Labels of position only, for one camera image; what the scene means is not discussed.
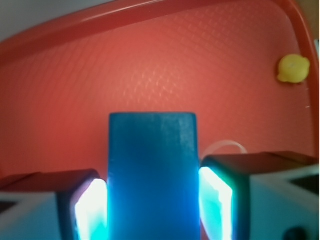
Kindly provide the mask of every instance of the textured red surface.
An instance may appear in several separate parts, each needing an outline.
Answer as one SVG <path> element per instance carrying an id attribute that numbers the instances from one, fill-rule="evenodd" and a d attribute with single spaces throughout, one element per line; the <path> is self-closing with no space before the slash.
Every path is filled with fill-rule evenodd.
<path id="1" fill-rule="evenodd" d="M 58 39 L 34 53 L 31 41 L 5 54 L 32 54 L 1 60 L 0 175 L 94 168 L 106 178 L 112 112 L 194 112 L 200 154 L 233 140 L 250 153 L 315 155 L 307 83 L 276 80 L 279 60 L 301 47 L 272 1 L 212 1 Z"/>

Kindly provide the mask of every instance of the black component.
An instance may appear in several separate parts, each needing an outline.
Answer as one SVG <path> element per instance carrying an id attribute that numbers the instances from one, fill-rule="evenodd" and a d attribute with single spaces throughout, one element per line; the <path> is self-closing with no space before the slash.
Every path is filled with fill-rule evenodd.
<path id="1" fill-rule="evenodd" d="M 296 226 L 287 230 L 283 235 L 283 240 L 307 240 L 306 231 L 300 227 Z"/>
<path id="2" fill-rule="evenodd" d="M 319 174 L 298 178 L 292 180 L 291 183 L 319 195 Z"/>
<path id="3" fill-rule="evenodd" d="M 318 162 L 319 160 L 314 157 L 282 151 L 209 155 L 204 158 L 201 167 L 209 167 L 232 188 L 234 195 L 232 198 L 233 239 L 247 240 L 250 239 L 250 176 L 299 169 Z"/>
<path id="4" fill-rule="evenodd" d="M 0 179 L 0 192 L 56 193 L 62 239 L 74 240 L 77 239 L 77 234 L 74 233 L 70 205 L 75 202 L 71 203 L 71 201 L 77 190 L 88 180 L 99 178 L 98 172 L 94 169 L 11 175 Z"/>
<path id="5" fill-rule="evenodd" d="M 12 208 L 16 204 L 17 203 L 14 201 L 0 201 L 0 214 L 9 210 L 10 208 Z"/>

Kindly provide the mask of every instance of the yellow object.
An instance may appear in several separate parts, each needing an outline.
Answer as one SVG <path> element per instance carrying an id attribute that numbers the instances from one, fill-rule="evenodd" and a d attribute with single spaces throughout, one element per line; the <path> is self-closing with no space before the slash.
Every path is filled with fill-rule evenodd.
<path id="1" fill-rule="evenodd" d="M 281 59 L 279 63 L 278 80 L 298 84 L 309 75 L 310 62 L 306 57 L 290 54 Z"/>

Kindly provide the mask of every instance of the cyan led light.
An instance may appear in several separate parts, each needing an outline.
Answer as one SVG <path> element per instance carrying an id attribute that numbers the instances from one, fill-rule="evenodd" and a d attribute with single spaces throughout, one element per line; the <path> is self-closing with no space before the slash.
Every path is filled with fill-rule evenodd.
<path id="1" fill-rule="evenodd" d="M 231 240 L 233 190 L 209 167 L 199 170 L 200 216 L 210 239 Z"/>
<path id="2" fill-rule="evenodd" d="M 74 207 L 79 240 L 106 239 L 107 206 L 107 184 L 95 179 Z"/>

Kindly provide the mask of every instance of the blue wooden block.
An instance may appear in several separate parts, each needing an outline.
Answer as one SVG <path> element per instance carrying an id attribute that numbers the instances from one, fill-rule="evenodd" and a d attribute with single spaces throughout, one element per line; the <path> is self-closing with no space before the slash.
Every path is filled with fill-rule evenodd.
<path id="1" fill-rule="evenodd" d="M 110 240 L 199 240 L 199 157 L 192 113 L 110 115 Z"/>

